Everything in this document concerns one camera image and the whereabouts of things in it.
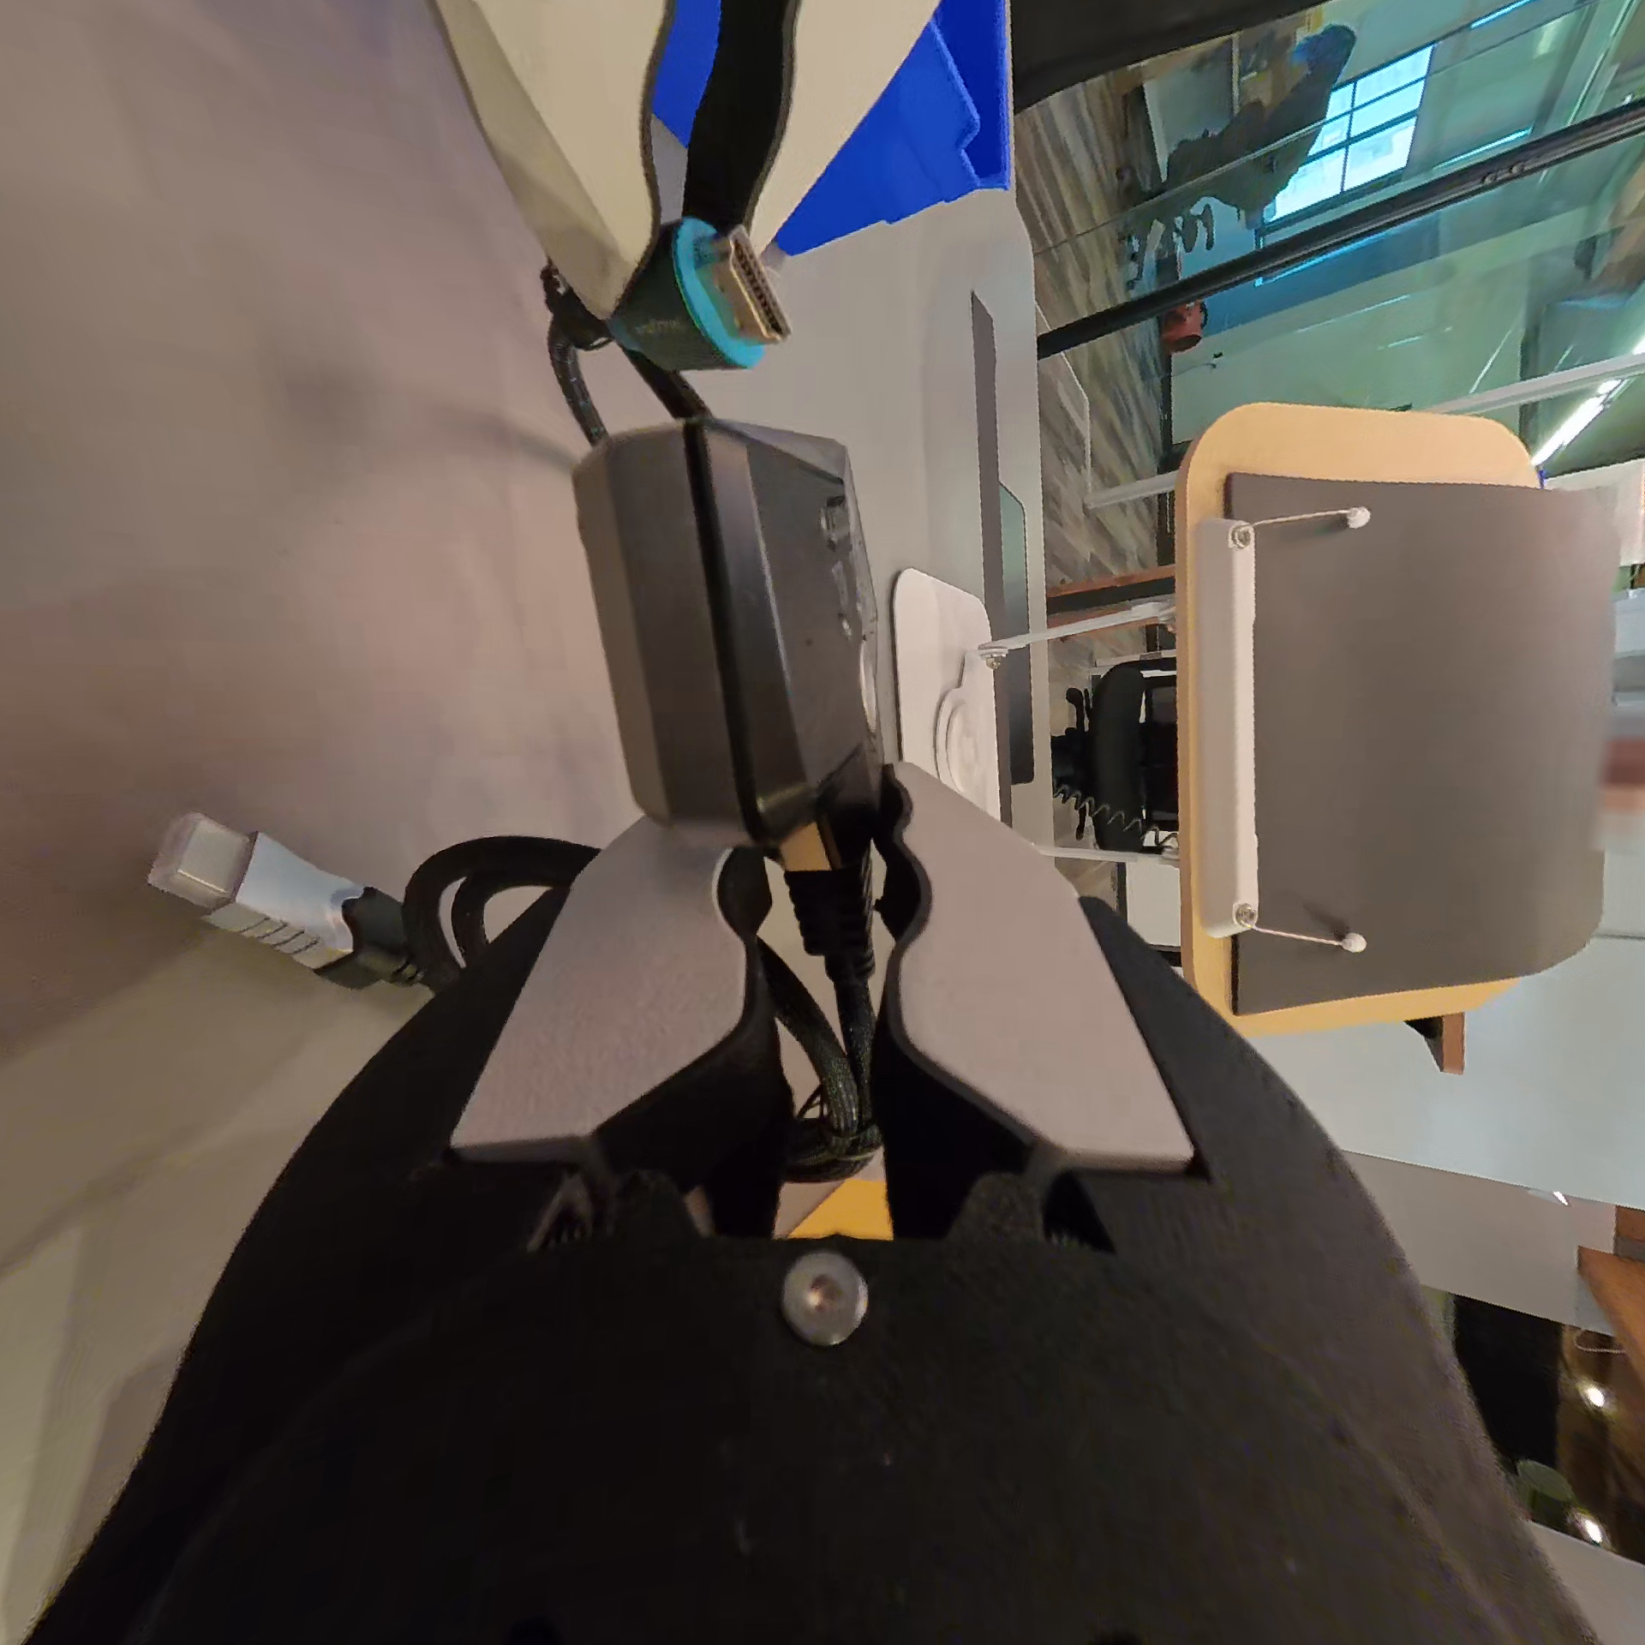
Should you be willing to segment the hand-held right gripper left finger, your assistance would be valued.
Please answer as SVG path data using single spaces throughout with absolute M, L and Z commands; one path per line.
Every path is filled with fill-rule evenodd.
M 466 1162 L 632 1173 L 771 1227 L 792 1126 L 757 955 L 765 857 L 634 822 L 575 877 L 450 1135 Z

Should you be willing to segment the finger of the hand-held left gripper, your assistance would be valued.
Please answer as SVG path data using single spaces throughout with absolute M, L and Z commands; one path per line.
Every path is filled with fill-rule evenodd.
M 669 1 L 436 1 L 523 221 L 580 303 L 620 310 L 661 230 L 651 94 Z
M 762 251 L 849 140 L 934 1 L 722 1 L 684 213 Z

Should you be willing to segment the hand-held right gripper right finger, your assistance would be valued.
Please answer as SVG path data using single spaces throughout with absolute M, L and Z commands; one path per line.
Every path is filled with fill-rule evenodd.
M 1167 1081 L 1050 855 L 912 764 L 881 800 L 871 1102 L 893 1236 L 945 1236 L 991 1176 L 1042 1214 L 1072 1176 L 1187 1173 Z

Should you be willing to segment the grey usb hub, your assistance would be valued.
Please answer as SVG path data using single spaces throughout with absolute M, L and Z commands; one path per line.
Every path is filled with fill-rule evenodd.
M 879 806 L 877 612 L 839 441 L 692 417 L 572 476 L 640 811 L 773 854 L 865 855 Z

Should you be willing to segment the blue flat object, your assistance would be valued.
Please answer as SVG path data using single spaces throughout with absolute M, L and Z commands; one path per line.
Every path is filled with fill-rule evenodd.
M 936 6 L 890 85 L 771 240 L 787 257 L 1010 181 L 1006 6 Z M 716 23 L 718 3 L 672 4 L 651 113 L 684 148 Z

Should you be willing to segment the black office chair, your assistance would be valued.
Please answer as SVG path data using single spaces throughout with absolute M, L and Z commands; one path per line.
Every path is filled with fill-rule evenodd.
M 1051 738 L 1055 800 L 1074 838 L 1099 851 L 1168 855 L 1178 849 L 1178 673 L 1170 656 L 1115 662 L 1069 688 L 1072 724 Z

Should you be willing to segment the white charging pad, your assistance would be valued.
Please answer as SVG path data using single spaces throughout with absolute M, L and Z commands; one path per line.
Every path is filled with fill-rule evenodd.
M 904 567 L 892 583 L 893 692 L 898 748 L 968 800 L 1001 819 L 994 669 L 983 602 Z

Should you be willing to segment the wooden board with dark plate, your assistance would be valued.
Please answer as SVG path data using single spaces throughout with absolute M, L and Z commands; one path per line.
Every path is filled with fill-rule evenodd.
M 1478 416 L 1238 406 L 1176 474 L 1181 961 L 1232 1026 L 1467 1012 L 1602 912 L 1616 531 Z

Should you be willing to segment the black metal rail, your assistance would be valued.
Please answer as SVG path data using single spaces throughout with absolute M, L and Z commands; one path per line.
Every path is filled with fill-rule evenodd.
M 1263 242 L 1255 251 L 1216 264 L 1161 289 L 1111 303 L 1099 313 L 1072 317 L 1036 340 L 1039 360 L 1055 359 L 1119 333 L 1137 324 L 1164 316 L 1192 300 L 1208 298 L 1240 284 L 1279 276 L 1312 259 L 1325 257 L 1380 234 L 1420 221 L 1453 204 L 1469 202 L 1521 178 L 1599 153 L 1643 132 L 1643 99 L 1635 96 L 1611 110 L 1550 134 L 1526 139 L 1494 156 L 1456 166 L 1417 186 L 1385 194 L 1352 211 L 1314 219 L 1292 235 Z

